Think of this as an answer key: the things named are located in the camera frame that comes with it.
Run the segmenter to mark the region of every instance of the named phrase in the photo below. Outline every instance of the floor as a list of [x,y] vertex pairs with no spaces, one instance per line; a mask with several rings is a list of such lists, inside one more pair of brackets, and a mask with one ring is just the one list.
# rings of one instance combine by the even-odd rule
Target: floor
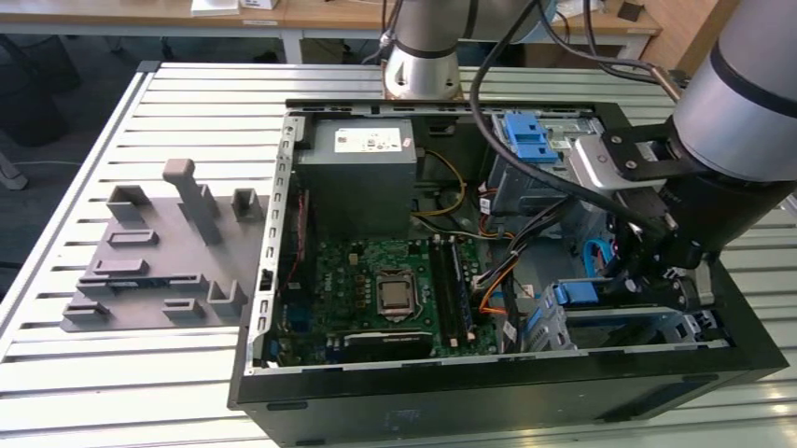
[[[127,84],[143,60],[161,60],[156,38],[125,37],[121,52],[112,53],[101,37],[63,38],[72,62],[80,72],[81,86],[55,95],[59,109],[69,125],[68,134],[44,147],[18,147],[0,133],[0,150],[12,162],[75,161],[81,162],[100,134]],[[312,48],[307,56],[316,63],[334,63],[340,55],[330,54],[340,45]],[[248,38],[172,38],[169,44],[176,61],[251,63],[265,51],[279,53],[275,39]],[[0,187],[0,261],[24,262],[29,250],[47,225],[77,166],[64,164],[20,165],[28,177],[28,187],[8,191]],[[13,281],[16,271],[0,268],[0,298]]]

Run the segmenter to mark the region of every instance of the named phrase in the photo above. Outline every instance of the chip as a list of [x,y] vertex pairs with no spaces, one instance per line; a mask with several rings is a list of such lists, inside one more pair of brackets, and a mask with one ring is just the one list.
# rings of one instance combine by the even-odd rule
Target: chip
[[411,270],[382,270],[376,276],[376,308],[399,322],[415,312],[415,276]]

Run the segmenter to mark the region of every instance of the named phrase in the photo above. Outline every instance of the metal workbench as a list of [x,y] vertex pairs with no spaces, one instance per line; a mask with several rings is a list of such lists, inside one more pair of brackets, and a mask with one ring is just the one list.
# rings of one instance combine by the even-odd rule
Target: metal workbench
[[[287,98],[379,98],[376,68],[165,63],[137,73],[0,307],[0,447],[268,447],[227,409],[237,328],[64,333],[61,311],[91,260],[116,184],[175,196],[169,158],[192,158],[215,195],[269,192]],[[463,70],[466,89],[472,70]],[[661,122],[657,87],[581,70],[495,69],[484,99],[617,102],[635,124]],[[797,228],[771,212],[723,260],[797,366]],[[528,403],[540,406],[544,403]],[[451,447],[555,442],[590,447],[797,445],[797,367],[713,392],[649,422],[406,441]]]

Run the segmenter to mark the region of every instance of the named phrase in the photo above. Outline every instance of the wooden desk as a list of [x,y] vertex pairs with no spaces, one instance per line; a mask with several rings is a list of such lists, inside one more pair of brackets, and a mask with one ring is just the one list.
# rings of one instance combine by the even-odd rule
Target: wooden desk
[[279,26],[287,0],[275,9],[240,8],[235,16],[192,17],[192,0],[4,0],[0,22],[71,25],[245,27],[245,21],[272,21]]
[[651,40],[642,59],[693,75],[739,1],[646,0],[645,9],[663,25],[663,31]]
[[[661,27],[646,11],[635,22],[617,17],[621,4],[622,0],[607,0],[606,13],[593,13],[593,29],[599,45],[621,46],[622,58],[638,58]],[[303,30],[303,37],[376,38],[380,11],[380,0],[288,0],[283,24],[287,28]],[[570,42],[586,44],[583,17],[573,17],[567,22],[573,34]],[[559,33],[565,32],[562,21],[555,21],[552,25]],[[538,42],[552,43],[547,37]]]
[[[622,46],[621,56],[638,58],[659,27],[646,13],[638,22],[619,19],[619,5],[621,0],[609,0],[613,14],[594,14],[598,43]],[[302,63],[303,38],[379,38],[380,0],[280,0],[273,10],[240,11],[236,16],[192,17],[191,0],[2,0],[0,33],[277,37],[288,63]],[[569,22],[571,42],[585,43],[583,20]],[[554,26],[562,32],[562,24]]]

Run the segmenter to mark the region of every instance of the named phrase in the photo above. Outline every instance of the orange wire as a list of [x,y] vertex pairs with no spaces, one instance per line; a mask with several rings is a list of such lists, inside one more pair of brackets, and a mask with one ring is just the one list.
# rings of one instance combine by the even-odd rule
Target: orange wire
[[516,264],[518,264],[518,261],[515,261],[511,264],[511,266],[503,271],[503,273],[500,274],[500,276],[492,282],[492,284],[490,286],[490,289],[487,289],[487,293],[484,294],[484,297],[482,298],[482,303],[478,305],[479,312],[482,312],[482,313],[498,313],[498,314],[502,314],[502,315],[504,315],[507,313],[507,311],[502,310],[500,308],[487,308],[487,302],[490,301],[490,295],[491,295],[491,293],[495,291],[495,288],[500,284],[500,281],[507,276],[507,274],[511,272],[511,270],[514,269],[514,266]]
[[[484,221],[487,221],[487,215],[482,215],[482,218],[479,218],[478,220],[478,234],[492,238],[498,236],[498,232],[487,233],[487,231],[484,230]],[[514,238],[514,233],[511,233],[510,231],[504,231],[503,235],[504,237]]]

